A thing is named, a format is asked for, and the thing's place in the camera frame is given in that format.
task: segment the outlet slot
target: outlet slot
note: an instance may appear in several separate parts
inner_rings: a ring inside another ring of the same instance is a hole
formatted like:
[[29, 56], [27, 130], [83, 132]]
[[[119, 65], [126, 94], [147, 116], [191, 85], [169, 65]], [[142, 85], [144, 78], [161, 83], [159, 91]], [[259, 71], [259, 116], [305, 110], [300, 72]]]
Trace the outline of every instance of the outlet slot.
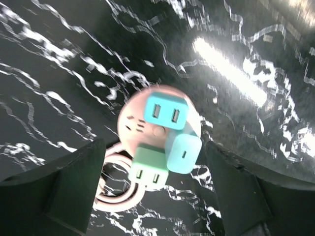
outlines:
[[177, 123], [178, 116], [179, 116], [179, 110], [178, 109], [174, 109], [173, 116], [172, 116], [172, 122], [173, 123]]
[[159, 178], [159, 175], [155, 174], [154, 178], [153, 178], [153, 183], [157, 183], [158, 182], [158, 178]]
[[158, 105], [158, 104], [155, 104], [155, 105], [154, 105], [154, 110], [153, 110], [153, 115], [152, 115], [152, 116], [153, 116], [154, 118], [158, 118], [160, 110], [161, 110], [161, 106]]
[[137, 172], [137, 176], [136, 176], [136, 177], [137, 177], [137, 178], [141, 178], [141, 176], [142, 176], [142, 172], [143, 172], [142, 170], [138, 170], [138, 172]]

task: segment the plug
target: plug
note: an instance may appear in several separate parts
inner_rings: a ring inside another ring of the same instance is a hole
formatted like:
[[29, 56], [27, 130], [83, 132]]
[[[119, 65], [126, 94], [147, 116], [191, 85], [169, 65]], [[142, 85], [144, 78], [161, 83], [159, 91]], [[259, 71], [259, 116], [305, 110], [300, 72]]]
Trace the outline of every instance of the plug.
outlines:
[[146, 122], [181, 130], [186, 124], [188, 104], [185, 99], [167, 93], [152, 92], [146, 102]]
[[132, 160], [128, 178], [149, 188], [160, 189], [168, 178], [165, 153], [162, 149], [140, 144]]
[[202, 141], [192, 129], [169, 130], [165, 142], [167, 168], [176, 173], [188, 174], [199, 156]]

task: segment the blue plug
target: blue plug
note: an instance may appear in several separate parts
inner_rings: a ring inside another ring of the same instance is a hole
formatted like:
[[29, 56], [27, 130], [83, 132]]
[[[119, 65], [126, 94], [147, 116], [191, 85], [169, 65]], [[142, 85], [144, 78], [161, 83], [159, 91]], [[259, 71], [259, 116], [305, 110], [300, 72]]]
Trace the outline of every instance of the blue plug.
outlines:
[[188, 110], [185, 99], [153, 92], [148, 97], [145, 106], [144, 120], [170, 129], [181, 130], [185, 126]]
[[202, 141], [195, 132], [169, 130], [165, 143], [167, 168], [180, 174], [190, 173], [196, 164], [201, 146]]

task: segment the green plug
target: green plug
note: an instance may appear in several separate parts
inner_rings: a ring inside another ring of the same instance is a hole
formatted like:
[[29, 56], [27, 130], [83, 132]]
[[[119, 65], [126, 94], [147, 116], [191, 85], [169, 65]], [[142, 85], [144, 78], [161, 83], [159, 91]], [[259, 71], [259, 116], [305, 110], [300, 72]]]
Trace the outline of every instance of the green plug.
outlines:
[[128, 178], [132, 182], [144, 184], [149, 188], [163, 188], [168, 178], [164, 150], [140, 144], [132, 160]]

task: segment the black marble surface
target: black marble surface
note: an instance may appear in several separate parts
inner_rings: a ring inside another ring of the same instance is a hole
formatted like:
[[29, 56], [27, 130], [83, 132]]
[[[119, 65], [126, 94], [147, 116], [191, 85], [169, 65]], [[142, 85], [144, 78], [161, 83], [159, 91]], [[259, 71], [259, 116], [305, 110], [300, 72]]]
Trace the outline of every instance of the black marble surface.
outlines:
[[[0, 0], [0, 180], [96, 137], [151, 84], [185, 92], [203, 132], [315, 182], [310, 0]], [[107, 194], [128, 187], [105, 168]], [[223, 235], [211, 173], [172, 173], [136, 208], [93, 211], [88, 235]]]

